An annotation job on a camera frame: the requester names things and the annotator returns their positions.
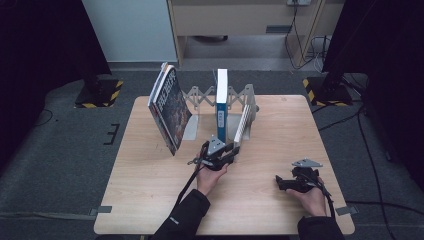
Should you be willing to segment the thick blue book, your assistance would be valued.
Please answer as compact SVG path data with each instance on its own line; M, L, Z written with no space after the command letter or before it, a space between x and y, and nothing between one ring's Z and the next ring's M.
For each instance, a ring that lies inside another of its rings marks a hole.
M226 69L217 70L216 85L216 123L217 137L222 142L227 140L227 98L228 98L228 74Z

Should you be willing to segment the black yellow striped stand base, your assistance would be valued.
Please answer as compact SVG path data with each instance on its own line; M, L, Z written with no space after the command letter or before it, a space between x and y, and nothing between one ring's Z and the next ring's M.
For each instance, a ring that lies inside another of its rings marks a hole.
M332 85L325 77L308 77L302 81L313 106L349 106L352 98L340 83Z
M75 107L111 107L121 91L123 82L121 80L100 80L99 84L100 86L96 89L89 89L84 85L75 100Z

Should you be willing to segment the dark cover book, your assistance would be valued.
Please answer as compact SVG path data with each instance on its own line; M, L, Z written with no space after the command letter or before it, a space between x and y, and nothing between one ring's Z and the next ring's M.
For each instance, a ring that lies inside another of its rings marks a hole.
M168 67L148 107L170 150L175 155L181 146L186 126L192 116L184 98L173 65Z

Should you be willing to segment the person's left hand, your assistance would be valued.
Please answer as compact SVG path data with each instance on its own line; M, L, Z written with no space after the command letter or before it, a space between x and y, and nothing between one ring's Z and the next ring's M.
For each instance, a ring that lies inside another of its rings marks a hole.
M197 190L207 196L216 186L219 179L227 173L228 165L225 164L219 171L202 167L197 174Z

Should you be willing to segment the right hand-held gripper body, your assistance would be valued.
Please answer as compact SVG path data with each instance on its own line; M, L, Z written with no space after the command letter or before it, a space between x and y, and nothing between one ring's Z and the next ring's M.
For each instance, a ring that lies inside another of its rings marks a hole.
M294 166L292 175L295 178L295 183L293 186L294 190L301 193L306 193L313 187L322 189L322 184L318 180L318 167L322 167L322 164L308 158L304 158L302 160L293 162L292 165Z

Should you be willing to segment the grey metal expandable book rack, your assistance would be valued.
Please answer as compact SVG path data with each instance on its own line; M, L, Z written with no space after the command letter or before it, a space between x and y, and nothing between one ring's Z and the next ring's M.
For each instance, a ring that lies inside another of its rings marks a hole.
M217 137L217 123L216 123L216 87L211 86L205 92L202 92L197 86L193 86L188 93L183 93L184 98L188 104L194 107L197 113L200 113L200 106L206 103L214 108L215 117L215 136ZM240 118L245 105L251 106L251 113L246 128L243 134L243 140L250 138L250 130L253 121L256 118L256 113L259 111L259 106L256 104L254 87L252 84L247 84L240 92L236 92L232 86L228 86L227 98L227 141L234 142Z

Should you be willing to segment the black curtain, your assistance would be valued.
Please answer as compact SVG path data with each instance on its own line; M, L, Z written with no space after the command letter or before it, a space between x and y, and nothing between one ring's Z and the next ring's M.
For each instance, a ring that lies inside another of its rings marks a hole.
M0 170L47 93L109 72L82 0L0 0Z
M371 102L395 156L424 189L424 0L345 0L324 63L369 78Z

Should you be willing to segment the light wooden cabinet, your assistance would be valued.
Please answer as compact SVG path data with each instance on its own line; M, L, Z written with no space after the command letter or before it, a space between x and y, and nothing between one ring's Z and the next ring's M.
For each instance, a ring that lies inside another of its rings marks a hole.
M331 35L346 0L312 0L287 6L287 0L167 0L177 59L189 36L283 34L294 65L307 62L311 42Z

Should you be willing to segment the grey tape strip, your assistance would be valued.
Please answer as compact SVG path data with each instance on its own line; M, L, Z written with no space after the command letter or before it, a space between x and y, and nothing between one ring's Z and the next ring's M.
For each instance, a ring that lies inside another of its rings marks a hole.
M89 211L89 216L97 216L99 213L111 213L112 206L98 206Z
M336 213L339 216L342 215L354 215L357 214L359 212L359 210L355 207L355 206L344 206L344 207L340 207L336 209Z

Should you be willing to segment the person's right hand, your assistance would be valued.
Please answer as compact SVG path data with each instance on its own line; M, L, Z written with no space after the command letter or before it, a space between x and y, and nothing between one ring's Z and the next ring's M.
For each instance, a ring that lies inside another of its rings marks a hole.
M286 193L300 201L302 207L312 217L326 217L325 196L318 187L314 187L306 193L293 189L287 189Z

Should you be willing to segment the thin colourful book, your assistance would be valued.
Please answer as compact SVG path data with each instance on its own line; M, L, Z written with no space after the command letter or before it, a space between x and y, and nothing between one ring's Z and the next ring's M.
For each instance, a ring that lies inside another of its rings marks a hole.
M152 91L151 91L150 96L149 96L149 99L148 99L148 104L147 104L148 107L151 105L151 103L152 103L152 101L154 99L154 96L156 94L158 85L159 85L159 83L161 81L161 78L162 78L163 74L165 73L167 67L168 67L168 62L162 63L160 72L159 72L159 74L158 74L158 76L156 78L156 81L155 81L155 83L153 85Z

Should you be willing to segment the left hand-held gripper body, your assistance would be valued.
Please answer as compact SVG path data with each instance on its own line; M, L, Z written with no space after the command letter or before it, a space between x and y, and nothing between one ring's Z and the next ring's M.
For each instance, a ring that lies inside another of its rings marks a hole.
M204 164L212 171L219 171L227 163L224 153L230 150L230 145L225 144L218 137L212 135L200 149L198 157L189 161L188 164Z

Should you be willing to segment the white caterpillar picture book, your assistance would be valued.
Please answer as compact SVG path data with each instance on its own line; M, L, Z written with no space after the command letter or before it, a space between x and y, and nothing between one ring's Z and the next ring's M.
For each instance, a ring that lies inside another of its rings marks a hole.
M236 134L234 136L234 146L235 147L240 147L241 146L241 142L243 139L243 134L246 128L246 124L249 120L250 117L250 113L251 113L251 106L250 105L245 105L241 118L240 118L240 122L236 131Z

